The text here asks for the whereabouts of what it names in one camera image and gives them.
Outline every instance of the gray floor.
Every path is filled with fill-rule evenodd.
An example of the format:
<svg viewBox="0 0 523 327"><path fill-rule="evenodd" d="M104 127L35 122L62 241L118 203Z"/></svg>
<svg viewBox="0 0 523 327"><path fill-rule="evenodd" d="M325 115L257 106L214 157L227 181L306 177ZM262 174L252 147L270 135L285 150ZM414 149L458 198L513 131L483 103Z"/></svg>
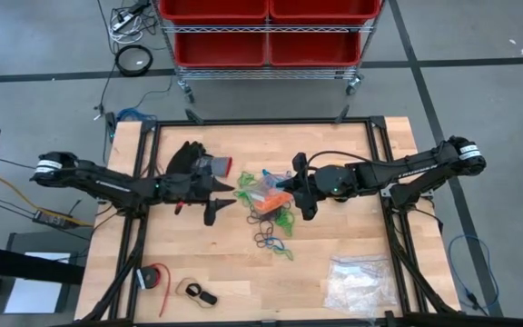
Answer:
<svg viewBox="0 0 523 327"><path fill-rule="evenodd" d="M103 0L109 9L119 0ZM510 58L522 56L523 1L399 0L410 40L419 60ZM157 37L143 42L163 46ZM154 52L155 68L171 67L164 51ZM387 8L367 54L370 61L402 61L406 56L391 11ZM112 67L102 20L89 0L0 0L0 75L107 71ZM203 118L334 116L346 104L351 115L408 116L420 149L433 146L429 121L408 68L365 69L359 92L344 96L345 83L195 82L195 110ZM479 237L490 247L506 316L523 317L523 65L423 69L445 136L477 141L488 160L479 177L462 185ZM114 79L105 106L119 111L135 105L150 90L162 90L171 77ZM102 161L104 123L93 121L105 80L0 84L0 157L34 164L51 150L72 151ZM141 109L160 119L183 119L188 104L173 85L168 94L149 96ZM0 174L38 204L74 212L92 221L95 203L74 190L43 190L29 183L29 170L0 163ZM4 186L0 197L23 205ZM447 243L461 234L448 187L437 192L437 214L445 222ZM0 210L0 248L9 233L47 231L45 226ZM474 292L480 293L467 248L454 249L454 263ZM44 317L3 317L0 326L45 326L69 322L71 311Z"/></svg>

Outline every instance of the blue cable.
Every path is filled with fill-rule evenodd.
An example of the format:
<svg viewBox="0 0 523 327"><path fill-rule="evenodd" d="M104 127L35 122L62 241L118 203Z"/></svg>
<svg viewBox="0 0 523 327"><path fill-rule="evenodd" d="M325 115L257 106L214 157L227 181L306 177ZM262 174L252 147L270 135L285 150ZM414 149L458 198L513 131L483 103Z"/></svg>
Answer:
<svg viewBox="0 0 523 327"><path fill-rule="evenodd" d="M147 121L147 120L156 120L156 115L154 114L143 114L139 112L136 108L127 108L121 110L116 115L117 122L125 121Z"/></svg>
<svg viewBox="0 0 523 327"><path fill-rule="evenodd" d="M451 240L451 242L449 242L449 246L448 246L448 250L447 250L447 256L448 256L449 264L451 265L451 270L453 270L453 274L455 274L455 278L458 280L459 284L463 287L463 289L465 290L465 294L467 296L472 294L472 292L465 285L465 283L463 281L461 281L461 278L459 277L458 271L455 269L455 265L453 264L453 260L451 260L451 247L453 246L453 243L455 241L457 241L459 239L462 239L462 238L478 241L479 244L481 244L482 246L484 246L486 248L486 252L488 254L488 272L489 272L489 277L491 277L491 279L494 281L494 286L496 287L496 297L494 298L492 303L490 303L490 304L486 303L486 306L479 306L479 308L484 309L484 310L489 310L489 308L491 308L494 304L496 304L498 302L498 299L499 299L499 286L498 286L498 281L496 281L496 277L494 277L494 273L491 270L491 261L490 261L489 247L488 247L487 244L485 244L483 241L481 241L478 237L473 236L473 235L462 234L462 235L456 236L453 240ZM475 308L474 308L474 306L472 304L469 304L469 303L463 302L463 301L460 301L460 302L461 302L461 304L463 304L463 305L465 305L465 306L475 310Z"/></svg>

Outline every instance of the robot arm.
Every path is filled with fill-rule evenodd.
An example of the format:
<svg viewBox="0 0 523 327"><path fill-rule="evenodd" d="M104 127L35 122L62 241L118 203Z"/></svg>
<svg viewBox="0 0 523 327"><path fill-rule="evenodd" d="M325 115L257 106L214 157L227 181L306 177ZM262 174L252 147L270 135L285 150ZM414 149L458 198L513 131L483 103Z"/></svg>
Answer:
<svg viewBox="0 0 523 327"><path fill-rule="evenodd" d="M213 225L215 213L235 200L210 201L212 192L231 191L210 174L166 173L155 177L134 178L117 173L91 161L79 160L74 154L51 152L40 155L30 179L46 187L73 187L93 198L109 201L120 214L139 217L146 206L158 203L204 204L204 221Z"/></svg>
<svg viewBox="0 0 523 327"><path fill-rule="evenodd" d="M318 201L334 198L344 202L351 197L373 195L400 178L424 173L411 183L394 184L389 189L393 206L397 209L405 208L413 205L422 193L439 188L449 178L477 175L486 167L486 160L475 143L455 136L429 151L393 162L375 162L345 154L363 161L344 166L312 168L311 160L322 154L345 153L326 151L315 154L309 161L306 160L306 154L299 153L292 161L297 174L278 184L286 192L293 194L304 220L314 218L318 212ZM309 170L315 170L315 173L308 175Z"/></svg>

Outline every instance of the red storage bin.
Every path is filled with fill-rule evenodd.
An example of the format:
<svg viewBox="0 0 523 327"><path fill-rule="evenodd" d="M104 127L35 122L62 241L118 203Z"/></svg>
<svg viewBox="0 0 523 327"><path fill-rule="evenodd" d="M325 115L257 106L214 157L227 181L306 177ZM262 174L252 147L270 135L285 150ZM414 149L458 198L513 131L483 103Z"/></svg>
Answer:
<svg viewBox="0 0 523 327"><path fill-rule="evenodd" d="M275 24L362 25L376 17L380 0L271 0Z"/></svg>
<svg viewBox="0 0 523 327"><path fill-rule="evenodd" d="M245 67L265 64L264 33L178 33L175 59L185 67Z"/></svg>
<svg viewBox="0 0 523 327"><path fill-rule="evenodd" d="M161 15L177 25L263 24L269 0L162 0Z"/></svg>
<svg viewBox="0 0 523 327"><path fill-rule="evenodd" d="M272 33L274 66L349 66L360 59L359 33Z"/></svg>

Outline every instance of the wooden table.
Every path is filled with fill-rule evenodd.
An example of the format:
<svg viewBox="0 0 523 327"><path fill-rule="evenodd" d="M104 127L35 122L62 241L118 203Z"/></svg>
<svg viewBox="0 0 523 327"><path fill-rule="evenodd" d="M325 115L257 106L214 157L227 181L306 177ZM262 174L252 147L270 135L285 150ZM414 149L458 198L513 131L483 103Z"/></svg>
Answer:
<svg viewBox="0 0 523 327"><path fill-rule="evenodd" d="M387 126L396 158L417 152L408 118L387 118ZM271 172L291 170L291 159L297 152L311 155L323 150L339 150L370 157L365 129L364 124L165 127L161 130L158 163L166 167L185 141L198 141L210 154L233 157L231 174L222 182L236 185L242 171L259 176L262 169ZM139 123L118 124L108 164L111 169L132 174L139 133ZM145 147L145 163L150 148L150 144ZM325 155L312 165L345 164L348 161L347 157ZM231 193L214 196L233 198ZM433 212L429 202L421 201L418 207ZM139 291L135 322L351 318L323 307L330 258L333 255L390 255L379 196L355 198L346 203L320 202L319 212L310 222L304 222L300 211L294 208L293 236L287 238L280 228L275 232L292 250L293 262L256 246L252 238L258 232L258 226L246 222L249 209L240 203L220 210L213 227L203 225L201 206L185 206L179 215L174 215L173 211L172 205L151 208L143 265L166 264L173 276L173 291L183 278L197 279L219 296L218 306L202 309L195 302L172 293L163 317L159 318L164 294L162 283L154 289ZM96 224L111 214L99 216ZM458 298L437 223L417 212L410 213L409 220L421 272L444 301L458 309ZM116 217L94 233L76 318L91 311L112 281L122 232L123 218ZM411 307L416 309L411 279L407 271L403 271ZM121 316L125 313L128 290L129 284L126 283L121 295ZM380 307L378 316L383 316L386 310L393 310L396 316L401 316L398 304Z"/></svg>

